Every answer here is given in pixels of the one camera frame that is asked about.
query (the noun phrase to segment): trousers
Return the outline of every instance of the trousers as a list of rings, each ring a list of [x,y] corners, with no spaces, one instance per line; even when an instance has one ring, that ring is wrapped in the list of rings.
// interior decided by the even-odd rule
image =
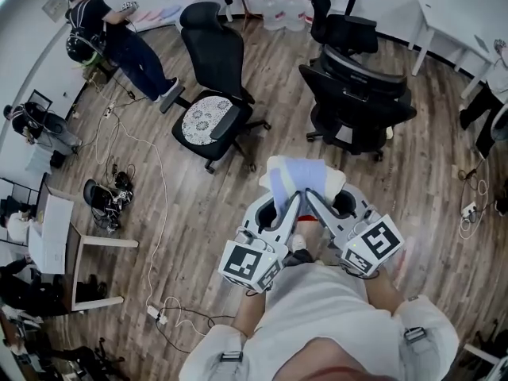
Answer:
[[[488,157],[492,145],[494,145],[494,140],[491,135],[492,122],[502,107],[502,102],[494,96],[490,87],[485,85],[475,96],[469,107],[460,112],[460,119],[464,127],[466,127],[486,111],[491,111],[481,133],[478,136],[478,140],[476,140],[476,147],[481,152],[483,158]]]
[[[153,102],[171,87],[159,57],[137,34],[107,51],[133,85]]]

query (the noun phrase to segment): black bag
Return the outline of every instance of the black bag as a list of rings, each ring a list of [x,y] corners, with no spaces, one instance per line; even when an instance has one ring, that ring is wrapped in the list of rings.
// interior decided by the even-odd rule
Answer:
[[[77,10],[76,22],[72,20],[72,11],[68,14],[68,20],[71,23],[71,34],[67,38],[67,54],[69,58],[80,64],[88,64],[95,59],[97,54],[103,56],[104,35],[106,34],[106,23],[104,23],[104,32],[101,35],[90,33],[81,26],[83,14],[87,7],[88,0],[78,4],[72,11]]]

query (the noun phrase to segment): white cloth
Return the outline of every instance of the white cloth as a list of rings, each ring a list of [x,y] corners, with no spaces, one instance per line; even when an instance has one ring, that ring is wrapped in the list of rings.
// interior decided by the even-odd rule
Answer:
[[[194,145],[214,143],[217,140],[210,138],[210,134],[232,106],[230,100],[221,96],[208,96],[196,102],[183,118],[183,136]]]
[[[501,102],[508,103],[508,64],[499,57],[494,69],[487,76],[487,82],[492,94]]]
[[[25,243],[31,224],[31,221],[23,221],[22,212],[13,213],[10,215],[9,222],[7,223],[7,233],[17,243]]]
[[[404,332],[427,337],[407,344]],[[267,310],[254,336],[216,325],[189,355],[180,381],[272,381],[309,341],[335,341],[373,375],[437,381],[448,372],[459,340],[449,320],[425,296],[404,302],[392,317],[367,302],[361,279],[340,268],[286,267],[267,294]],[[243,351],[241,363],[221,363],[223,352]]]

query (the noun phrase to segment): table leg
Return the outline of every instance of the table leg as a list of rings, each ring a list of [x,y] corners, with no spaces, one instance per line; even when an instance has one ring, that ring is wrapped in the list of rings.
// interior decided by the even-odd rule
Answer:
[[[115,296],[114,298],[99,299],[98,301],[78,302],[74,305],[74,311],[89,310],[102,308],[104,306],[117,305],[123,303],[124,299],[121,296]]]
[[[462,51],[460,52],[460,55],[459,55],[459,59],[455,62],[455,67],[453,68],[453,70],[455,72],[460,71],[460,69],[462,68],[462,65],[464,65],[464,62],[466,61],[466,59],[468,57],[468,54],[469,54],[469,50],[465,47],[462,48]]]
[[[494,65],[492,63],[485,62],[480,72],[476,74],[475,78],[468,84],[468,87],[464,89],[460,97],[462,99],[466,99],[472,92],[472,90],[476,87],[476,85],[478,85],[479,81],[487,77],[487,74],[491,71],[493,67]]]
[[[414,45],[418,41],[418,36],[421,34],[421,31],[424,28],[425,28],[425,22],[423,21],[423,13],[422,13],[421,16],[418,18],[418,21],[416,23],[416,27],[414,27],[413,33],[411,34],[411,37],[410,37],[410,40],[409,40],[410,44],[408,45],[407,48],[410,51],[413,51]]]
[[[427,51],[429,51],[430,42],[432,41],[432,39],[434,37],[434,29],[431,29],[429,27],[426,27],[426,28],[427,28],[427,33],[425,35],[425,39],[423,40],[423,44],[421,45],[420,54],[418,55],[416,64],[414,65],[413,71],[411,72],[411,75],[413,75],[413,76],[416,76],[418,74],[418,71],[420,70],[420,66],[423,63],[423,59],[425,58],[425,55],[427,55]]]
[[[484,352],[480,350],[479,348],[476,348],[475,346],[471,346],[470,344],[466,343],[464,345],[464,350],[468,352],[472,352],[475,356],[478,356],[482,360],[487,361],[488,363],[491,363],[493,365],[496,365],[499,362],[499,358],[492,356],[491,354]]]
[[[83,243],[86,245],[105,245],[109,247],[137,248],[140,244],[136,240],[120,240],[117,238],[83,236]]]

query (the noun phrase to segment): black office chair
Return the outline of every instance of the black office chair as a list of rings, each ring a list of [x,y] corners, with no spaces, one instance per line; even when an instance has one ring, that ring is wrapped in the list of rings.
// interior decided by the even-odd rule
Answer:
[[[376,152],[380,161],[387,128],[416,116],[404,75],[370,71],[328,45],[313,66],[299,69],[316,99],[309,142],[323,137],[353,155]]]
[[[271,128],[265,120],[248,123],[255,100],[241,86],[244,41],[237,31],[221,25],[220,8],[215,2],[199,2],[188,6],[180,17],[196,79],[210,90],[201,92],[192,103],[175,99],[187,111],[172,130],[180,144],[207,159],[205,169],[210,174],[215,172],[212,162],[222,158],[231,145],[248,158],[236,142],[239,134],[258,126]],[[248,166],[256,170],[250,160]]]
[[[330,0],[311,0],[314,21],[310,34],[320,44],[334,47],[342,55],[374,53],[378,51],[375,21],[351,16],[356,0],[349,0],[344,15],[328,14]]]

